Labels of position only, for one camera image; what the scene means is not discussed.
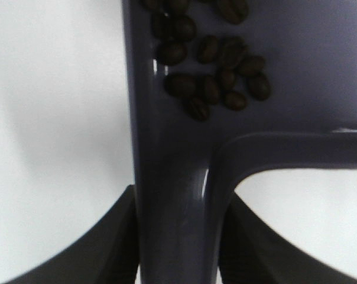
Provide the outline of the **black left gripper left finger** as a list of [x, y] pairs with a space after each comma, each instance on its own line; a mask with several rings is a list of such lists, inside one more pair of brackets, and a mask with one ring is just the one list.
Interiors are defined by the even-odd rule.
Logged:
[[139, 266], [134, 186], [82, 237], [10, 283], [135, 283]]

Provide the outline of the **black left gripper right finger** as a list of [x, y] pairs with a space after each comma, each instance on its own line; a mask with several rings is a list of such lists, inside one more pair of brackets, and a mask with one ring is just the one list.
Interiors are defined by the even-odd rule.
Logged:
[[357, 283], [277, 234], [237, 194], [225, 213], [218, 267], [223, 283]]

